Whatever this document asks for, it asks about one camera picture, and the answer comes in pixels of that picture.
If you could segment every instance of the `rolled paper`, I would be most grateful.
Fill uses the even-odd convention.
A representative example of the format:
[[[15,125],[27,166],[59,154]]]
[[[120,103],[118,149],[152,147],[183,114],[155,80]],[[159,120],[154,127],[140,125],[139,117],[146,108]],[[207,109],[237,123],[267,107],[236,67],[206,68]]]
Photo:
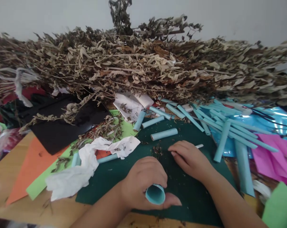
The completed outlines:
[[[204,145],[203,144],[198,144],[197,146],[195,146],[197,149],[203,147]]]
[[[151,119],[151,120],[149,120],[147,122],[144,122],[141,125],[142,125],[142,128],[145,129],[146,127],[151,126],[151,125],[153,125],[155,123],[158,123],[158,122],[160,122],[160,121],[162,121],[164,119],[165,119],[164,116],[160,116],[160,117]]]
[[[105,162],[114,160],[114,159],[116,159],[116,158],[118,158],[118,155],[117,155],[117,154],[113,154],[113,155],[106,156],[106,157],[104,157],[104,158],[100,158],[100,159],[97,160],[97,162],[98,162],[99,164],[101,164],[101,163],[105,163]]]
[[[195,115],[197,116],[198,119],[203,119],[203,117],[201,116],[201,114],[199,112],[197,112],[196,109],[193,109],[193,112],[195,113]]]
[[[184,114],[182,114],[180,111],[178,111],[176,108],[174,108],[172,105],[170,104],[166,104],[166,107],[168,108],[168,110],[170,110],[171,112],[173,112],[175,115],[177,115],[180,119],[185,118],[186,116]]]
[[[271,152],[278,152],[278,150],[273,148],[272,146],[269,146],[268,144],[266,144],[262,141],[259,141],[257,138],[253,138],[253,137],[251,137],[251,136],[249,136],[249,135],[247,135],[247,134],[245,134],[245,133],[243,133],[243,132],[241,132],[235,128],[230,128],[230,131],[237,134],[237,135],[242,136],[244,139],[247,139],[247,140],[249,140],[255,144],[260,145],[261,147],[266,148],[267,150],[270,150]]]
[[[215,111],[220,112],[220,110],[219,110],[219,109],[216,109],[216,108],[213,108],[213,107],[210,107],[210,106],[201,105],[200,107],[201,107],[201,108],[204,108],[204,109],[215,110]]]
[[[223,126],[224,123],[222,121],[216,121],[216,124],[220,125],[220,126]],[[252,138],[255,138],[257,139],[258,136],[253,134],[252,132],[248,131],[250,134],[246,134],[245,132],[243,132],[242,130],[238,130],[238,129],[235,129],[234,127],[231,127],[230,128],[230,131],[232,131],[233,133],[237,134],[237,135],[240,135],[242,136],[243,138],[245,139],[249,139],[248,137],[252,137]]]
[[[235,143],[236,159],[238,161],[238,173],[239,173],[241,191],[245,194],[255,197],[250,173],[247,147],[236,139],[234,139],[234,143]]]
[[[215,156],[214,156],[214,159],[213,159],[216,162],[220,162],[220,160],[222,159],[222,155],[224,153],[224,148],[225,148],[225,145],[226,145],[226,141],[227,141],[227,137],[228,137],[228,134],[229,134],[230,126],[231,126],[230,122],[226,121],[224,123],[223,130],[222,130],[222,136],[220,138],[219,145],[217,146],[217,149],[216,149],[216,152],[215,152]]]
[[[195,103],[191,103],[191,104],[192,104],[192,106],[193,106],[194,108],[200,109],[200,107],[199,107],[197,104],[195,104]]]
[[[242,126],[239,126],[237,124],[231,123],[231,126],[233,126],[234,128],[240,130],[241,132],[253,137],[253,138],[258,138],[257,135],[253,134],[251,131],[248,131],[247,129],[243,128]]]
[[[206,125],[205,122],[202,122],[202,121],[201,121],[200,123],[201,123],[201,125],[203,126],[206,135],[211,135],[211,132],[210,132],[210,130],[209,130],[209,128],[208,128],[208,125]]]
[[[81,165],[81,159],[79,157],[79,153],[74,154],[73,160],[71,162],[71,167],[75,167],[77,165]]]
[[[162,139],[162,138],[169,137],[172,135],[177,135],[177,134],[178,134],[178,130],[176,128],[172,128],[166,131],[161,131],[155,134],[151,134],[151,138],[152,138],[152,141],[155,141],[158,139]]]
[[[153,184],[146,190],[146,199],[156,205],[161,205],[166,199],[165,191],[162,186]]]
[[[253,131],[256,131],[256,132],[260,132],[260,133],[263,133],[263,134],[267,134],[267,135],[272,135],[271,132],[269,131],[266,131],[266,130],[263,130],[263,129],[260,129],[260,128],[257,128],[257,127],[254,127],[254,126],[250,126],[248,124],[245,124],[245,123],[242,123],[242,122],[238,122],[236,120],[232,120],[232,119],[228,119],[229,122],[233,123],[233,124],[237,124],[239,126],[242,126],[246,129],[250,129],[250,130],[253,130]]]
[[[199,125],[199,123],[197,123],[193,117],[187,113],[185,111],[185,109],[181,106],[181,105],[178,105],[177,108],[201,131],[201,132],[204,132],[205,130]]]
[[[209,106],[212,108],[221,110],[222,112],[227,113],[229,115],[241,115],[242,114],[242,112],[236,109],[227,108],[225,106],[219,106],[218,104],[210,104]]]
[[[210,121],[210,120],[208,120],[208,119],[203,119],[203,121],[205,121],[205,122],[206,122],[207,124],[209,124],[210,126],[212,126],[212,127],[216,128],[216,129],[220,130],[221,132],[223,131],[223,128],[222,128],[221,126],[219,126],[218,124],[216,124],[216,123],[214,123],[214,122],[212,122],[212,121]],[[239,136],[239,135],[237,135],[237,134],[235,134],[235,133],[233,133],[233,132],[229,132],[229,133],[228,133],[228,136],[229,136],[230,138],[234,138],[234,139],[240,141],[241,143],[245,144],[246,146],[248,146],[248,147],[250,147],[250,148],[252,148],[252,149],[256,149],[256,148],[258,147],[257,145],[255,145],[255,144],[253,144],[253,143],[247,141],[246,139],[242,138],[241,136]]]
[[[140,126],[142,124],[143,118],[145,116],[145,111],[141,111],[133,128],[133,131],[138,132],[140,130]]]
[[[219,112],[217,112],[217,111],[215,111],[213,109],[211,109],[210,112],[212,114],[214,114],[215,116],[219,117],[220,119],[222,119],[223,121],[226,121],[226,119],[227,119],[227,117],[223,116],[222,114],[220,114]]]
[[[213,102],[217,105],[221,105],[221,106],[224,106],[220,101],[218,101],[217,99],[214,99]]]
[[[165,98],[161,99],[160,101],[165,102],[165,103],[169,103],[170,105],[173,105],[175,107],[178,105],[176,102],[170,101],[170,100],[165,99]]]
[[[151,106],[150,110],[155,112],[155,113],[157,113],[157,114],[159,114],[159,115],[161,115],[161,116],[164,116],[168,120],[171,119],[171,115],[170,114],[165,113],[164,111],[161,111],[158,108],[155,108],[154,106]]]
[[[152,98],[147,94],[135,94],[134,96],[144,108],[148,108],[154,104]]]
[[[210,116],[208,116],[207,114],[205,114],[202,110],[196,109],[196,112],[199,113],[203,118],[206,118],[210,121],[213,121],[213,119]]]
[[[213,119],[215,119],[216,121],[222,121],[218,116],[214,115]]]

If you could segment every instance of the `red fabric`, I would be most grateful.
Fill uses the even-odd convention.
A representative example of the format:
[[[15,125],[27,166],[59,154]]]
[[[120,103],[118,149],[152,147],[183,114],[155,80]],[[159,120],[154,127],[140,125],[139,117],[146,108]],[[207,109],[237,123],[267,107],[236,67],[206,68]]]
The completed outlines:
[[[27,88],[23,88],[23,90],[22,90],[22,94],[28,100],[30,100],[30,97],[33,93],[37,93],[37,94],[41,94],[41,95],[46,94],[46,92],[43,89],[36,88],[36,87],[27,87]],[[15,100],[16,98],[17,98],[16,94],[14,92],[12,92],[10,95],[5,97],[5,99],[3,100],[3,104],[7,104],[8,102]]]

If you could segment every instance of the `white tissue paper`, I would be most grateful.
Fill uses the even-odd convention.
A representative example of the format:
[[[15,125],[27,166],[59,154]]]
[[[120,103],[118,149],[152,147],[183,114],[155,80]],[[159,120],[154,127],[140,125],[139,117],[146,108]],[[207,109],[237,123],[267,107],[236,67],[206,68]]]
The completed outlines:
[[[99,165],[95,155],[96,150],[110,151],[112,154],[117,154],[118,158],[124,159],[139,144],[140,141],[134,136],[125,137],[115,143],[99,137],[92,143],[86,144],[79,150],[81,166],[65,169],[45,179],[46,189],[52,191],[50,200],[54,201],[73,196],[82,187],[88,185],[88,180],[94,175]]]
[[[121,108],[122,104],[125,104],[125,107],[130,110],[129,113],[122,110]],[[114,106],[119,110],[124,120],[127,121],[128,123],[136,122],[139,113],[143,108],[142,105],[139,104],[138,102],[120,93],[116,94]]]

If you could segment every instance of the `light green paper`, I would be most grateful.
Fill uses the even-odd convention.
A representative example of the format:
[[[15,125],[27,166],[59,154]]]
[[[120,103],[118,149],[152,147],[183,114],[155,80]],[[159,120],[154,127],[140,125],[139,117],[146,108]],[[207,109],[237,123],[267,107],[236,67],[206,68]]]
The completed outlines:
[[[71,145],[63,152],[60,157],[69,157],[69,152],[75,142],[76,141],[72,142]],[[57,160],[51,166],[49,166],[37,179],[35,179],[26,189],[26,192],[32,200],[34,200],[44,190],[44,188],[46,188],[45,179],[49,177],[51,175],[51,171],[56,168],[56,162]],[[67,168],[71,166],[71,162],[72,159],[70,159],[70,161],[67,163]],[[57,172],[64,169],[64,165],[61,164]]]
[[[269,228],[287,228],[287,186],[283,182],[266,202],[262,220]]]
[[[112,114],[112,116],[117,116],[119,115],[119,110],[117,109],[113,109],[113,110],[109,110],[110,113]],[[129,137],[129,136],[136,136],[138,134],[138,132],[133,131],[133,124],[126,122],[123,117],[121,116],[121,127],[122,127],[122,134],[121,134],[121,139],[125,138],[125,137]],[[113,143],[119,141],[120,139],[114,139]]]

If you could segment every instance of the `red paper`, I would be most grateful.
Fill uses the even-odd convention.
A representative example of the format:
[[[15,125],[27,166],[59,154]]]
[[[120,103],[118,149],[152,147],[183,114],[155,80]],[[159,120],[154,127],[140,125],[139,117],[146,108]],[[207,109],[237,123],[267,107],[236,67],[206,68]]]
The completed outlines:
[[[27,155],[16,182],[13,185],[10,196],[6,201],[6,206],[27,196],[28,193],[26,189],[28,186],[54,163],[67,148],[68,147],[62,149],[55,155],[51,155],[35,137],[28,147]]]

